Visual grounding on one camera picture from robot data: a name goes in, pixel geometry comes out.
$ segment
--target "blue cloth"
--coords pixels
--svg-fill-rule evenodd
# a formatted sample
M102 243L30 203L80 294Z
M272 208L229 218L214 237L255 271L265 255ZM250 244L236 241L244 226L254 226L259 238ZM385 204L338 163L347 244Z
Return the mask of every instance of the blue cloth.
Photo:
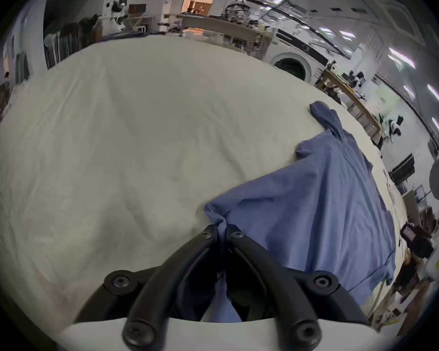
M310 111L325 131L298 145L295 163L218 196L205 214L220 231L237 225L283 266L332 272L362 305L393 279L392 216L336 112L323 102ZM213 321L237 321L230 308Z

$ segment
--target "screw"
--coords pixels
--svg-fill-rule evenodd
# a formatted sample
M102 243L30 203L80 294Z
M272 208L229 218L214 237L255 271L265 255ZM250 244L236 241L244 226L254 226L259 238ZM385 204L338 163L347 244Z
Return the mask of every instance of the screw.
M117 276L112 280L112 284L119 289L123 289L130 284L130 280L127 276Z
M126 326L124 333L125 341L138 347L149 346L156 339L156 332L145 322L132 322Z
M234 239L239 239L244 237L244 234L242 234L240 231L235 231L234 233L231 234L231 237Z
M330 279L326 276L318 276L314 278L314 283L318 287L329 287L330 286Z
M313 321L304 321L297 324L293 331L294 339L300 345L305 345L310 349L316 347L321 339L321 331Z

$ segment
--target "ceiling light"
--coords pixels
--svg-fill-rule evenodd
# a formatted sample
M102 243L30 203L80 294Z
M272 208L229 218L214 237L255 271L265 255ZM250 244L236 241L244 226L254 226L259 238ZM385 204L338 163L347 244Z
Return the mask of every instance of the ceiling light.
M409 94L410 94L410 97L412 98L412 99L414 99L414 97L415 97L415 94L413 93L413 91L411 91L407 86L403 86L403 88L406 90L406 92L408 92Z
M413 61L411 61L407 56L402 55L400 52L397 52L396 50L389 48L390 51L392 52L392 55L397 56L401 61L406 62L408 65L410 65L413 69L415 69L415 64L413 63Z
M393 57L393 56L391 56L391 55L388 55L388 56L389 56L389 59L395 61L398 65L401 65L401 64L402 64L402 62L401 62L398 58Z
M341 35L345 35L346 37L356 38L354 34L352 34L351 32L347 32L347 31L340 31L340 32Z
M437 122L434 117L433 117L433 122L434 122L434 125L436 125L437 130L439 130L439 122Z
M429 91L431 91L433 93L433 95L436 97L437 100L439 100L439 94L437 93L437 91L433 88L433 86L431 85L427 85L427 88Z

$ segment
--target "washing machine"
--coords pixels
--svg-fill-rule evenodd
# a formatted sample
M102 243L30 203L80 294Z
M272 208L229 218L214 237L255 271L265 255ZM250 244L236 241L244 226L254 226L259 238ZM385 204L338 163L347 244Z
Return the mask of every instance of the washing machine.
M280 29L273 29L261 60L314 85L328 59L303 41Z

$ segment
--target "washing machine door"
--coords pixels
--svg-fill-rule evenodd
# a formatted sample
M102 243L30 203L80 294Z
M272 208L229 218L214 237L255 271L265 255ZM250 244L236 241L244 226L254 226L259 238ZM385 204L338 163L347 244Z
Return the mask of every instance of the washing machine door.
M285 72L293 74L296 78L302 79L306 83L311 82L312 71L309 62L298 53L280 53L279 55L274 56L270 63Z

